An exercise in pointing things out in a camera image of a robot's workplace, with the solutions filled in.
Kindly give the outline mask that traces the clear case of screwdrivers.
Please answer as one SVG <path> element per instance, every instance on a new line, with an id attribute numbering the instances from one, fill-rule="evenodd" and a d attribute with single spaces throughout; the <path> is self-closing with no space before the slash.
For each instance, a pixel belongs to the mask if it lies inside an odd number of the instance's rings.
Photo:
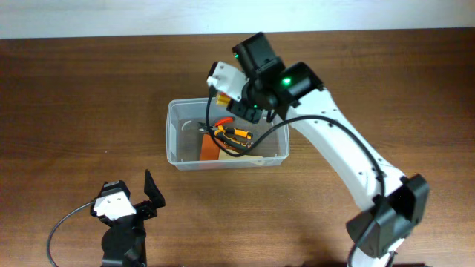
<path id="1" fill-rule="evenodd" d="M 227 107 L 231 101 L 232 101 L 232 98 L 227 96 L 224 93 L 218 93 L 216 95 L 216 105 L 218 106 Z"/>

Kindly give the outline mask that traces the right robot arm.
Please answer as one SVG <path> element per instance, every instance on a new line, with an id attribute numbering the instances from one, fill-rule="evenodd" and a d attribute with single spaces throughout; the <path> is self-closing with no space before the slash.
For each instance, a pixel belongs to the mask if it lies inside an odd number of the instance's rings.
<path id="1" fill-rule="evenodd" d="M 347 222 L 348 266 L 391 266 L 399 246 L 422 221 L 430 186 L 407 177 L 351 125 L 305 63 L 286 67 L 263 33 L 232 48 L 242 70 L 237 103 L 270 111 L 311 142 L 343 180 L 360 214 Z"/>

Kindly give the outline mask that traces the small red-handled cutters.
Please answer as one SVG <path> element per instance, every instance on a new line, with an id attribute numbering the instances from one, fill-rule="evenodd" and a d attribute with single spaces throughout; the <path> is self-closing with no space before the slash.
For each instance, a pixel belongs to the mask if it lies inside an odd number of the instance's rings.
<path id="1" fill-rule="evenodd" d="M 214 123 L 214 126 L 215 127 L 218 127 L 220 125 L 224 125 L 226 123 L 230 123 L 230 122 L 234 122 L 235 118 L 232 117 L 232 116 L 226 116 L 226 117 L 222 117 L 220 119 L 218 119 L 215 123 Z"/>

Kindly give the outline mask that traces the orange black long-nose pliers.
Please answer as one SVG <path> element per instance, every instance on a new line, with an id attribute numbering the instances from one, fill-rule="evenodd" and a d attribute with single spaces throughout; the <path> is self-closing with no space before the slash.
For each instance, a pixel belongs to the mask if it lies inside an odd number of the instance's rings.
<path id="1" fill-rule="evenodd" d="M 211 126 L 210 135 L 214 135 L 215 139 L 220 140 L 228 147 L 235 148 L 243 151 L 248 148 L 246 142 L 240 142 L 236 139 L 236 136 L 242 137 L 246 140 L 251 140 L 253 134 L 250 131 L 241 130 L 233 127 Z"/>

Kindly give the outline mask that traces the orange scraper wooden handle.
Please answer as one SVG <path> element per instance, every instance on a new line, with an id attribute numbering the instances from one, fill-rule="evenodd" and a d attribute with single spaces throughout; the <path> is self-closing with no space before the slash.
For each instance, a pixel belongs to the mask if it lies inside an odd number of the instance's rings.
<path id="1" fill-rule="evenodd" d="M 209 161 L 209 160 L 231 160 L 231 159 L 251 159 L 251 163 L 254 165 L 263 165 L 262 156 L 242 156 L 242 157 L 233 157 L 229 156 L 224 150 L 220 149 L 210 137 L 209 134 L 205 133 L 203 135 L 202 147 L 200 152 L 200 161 Z"/>

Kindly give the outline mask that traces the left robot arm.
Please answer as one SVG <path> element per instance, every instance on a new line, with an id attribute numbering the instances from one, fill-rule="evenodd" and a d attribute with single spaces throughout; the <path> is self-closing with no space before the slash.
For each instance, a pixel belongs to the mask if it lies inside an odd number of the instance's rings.
<path id="1" fill-rule="evenodd" d="M 93 201 L 91 216 L 108 226 L 101 241 L 102 266 L 148 266 L 144 222 L 166 205 L 149 170 L 145 170 L 144 193 L 148 199 L 133 205 L 124 181 L 105 182 Z"/>

